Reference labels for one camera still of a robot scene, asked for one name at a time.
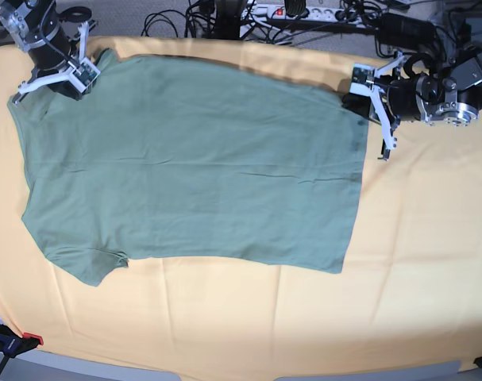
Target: t-shirt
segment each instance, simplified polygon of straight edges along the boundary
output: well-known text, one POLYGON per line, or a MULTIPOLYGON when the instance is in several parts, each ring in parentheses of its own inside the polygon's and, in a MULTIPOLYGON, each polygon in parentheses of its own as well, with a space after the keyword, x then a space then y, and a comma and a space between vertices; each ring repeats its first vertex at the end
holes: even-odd
POLYGON ((78 102, 9 103, 47 259, 94 286, 148 257, 341 271, 368 126, 336 94, 199 60, 107 51, 98 67, 78 102))

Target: t-shirt sleeve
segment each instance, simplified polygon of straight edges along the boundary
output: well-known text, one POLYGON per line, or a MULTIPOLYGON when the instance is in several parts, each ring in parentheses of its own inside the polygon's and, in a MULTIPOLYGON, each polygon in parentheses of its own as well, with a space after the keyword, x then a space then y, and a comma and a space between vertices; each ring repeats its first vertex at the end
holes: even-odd
POLYGON ((118 267, 128 267, 125 254, 93 248, 59 248, 46 257, 78 280, 95 287, 111 271, 118 267))

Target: gray floor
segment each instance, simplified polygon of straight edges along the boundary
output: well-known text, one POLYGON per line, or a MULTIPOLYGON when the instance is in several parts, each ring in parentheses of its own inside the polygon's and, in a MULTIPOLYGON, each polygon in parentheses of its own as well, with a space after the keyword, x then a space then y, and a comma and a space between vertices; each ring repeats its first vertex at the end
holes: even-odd
MULTIPOLYGON (((283 4, 284 0, 259 0, 260 3, 283 4)), ((339 0, 307 0, 309 6, 338 7, 339 0)), ((103 36, 140 36, 145 16, 161 10, 180 10, 187 8, 188 0, 57 0, 58 10, 71 5, 88 6, 93 10, 93 15, 99 26, 91 35, 103 36)), ((429 19, 437 14, 441 7, 440 2, 431 2, 412 6, 406 13, 410 17, 429 19)), ((179 33, 184 31, 183 18, 170 15, 179 33)), ((174 37, 173 30, 163 22, 157 23, 151 29, 151 36, 174 37)), ((359 56, 376 57, 373 37, 361 35, 333 35, 326 33, 304 33, 295 38, 295 42, 309 42, 300 45, 300 48, 310 48, 327 52, 344 52, 359 56)))

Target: green t-shirt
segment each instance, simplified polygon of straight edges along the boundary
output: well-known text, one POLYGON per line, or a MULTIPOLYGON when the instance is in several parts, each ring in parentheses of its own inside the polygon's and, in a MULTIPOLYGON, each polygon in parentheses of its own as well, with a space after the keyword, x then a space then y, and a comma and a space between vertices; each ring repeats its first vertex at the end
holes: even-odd
POLYGON ((98 66, 79 102, 9 103, 46 258, 95 286, 148 257, 341 271, 368 126, 336 94, 198 60, 98 66))

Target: yellow tablecloth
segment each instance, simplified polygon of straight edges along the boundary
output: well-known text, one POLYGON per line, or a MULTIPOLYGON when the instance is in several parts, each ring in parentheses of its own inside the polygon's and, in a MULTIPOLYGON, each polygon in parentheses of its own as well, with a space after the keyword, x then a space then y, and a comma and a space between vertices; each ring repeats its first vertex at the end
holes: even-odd
MULTIPOLYGON (((342 91, 360 60, 205 40, 101 37, 89 49, 105 47, 121 58, 193 56, 342 91)), ((29 191, 6 102, 31 68, 15 47, 0 48, 0 315, 41 335, 43 350, 199 381, 468 366, 482 356, 482 113, 466 129, 401 125, 388 163, 376 159, 380 127, 370 126, 340 275, 148 259, 93 288, 48 262, 21 222, 29 191)))

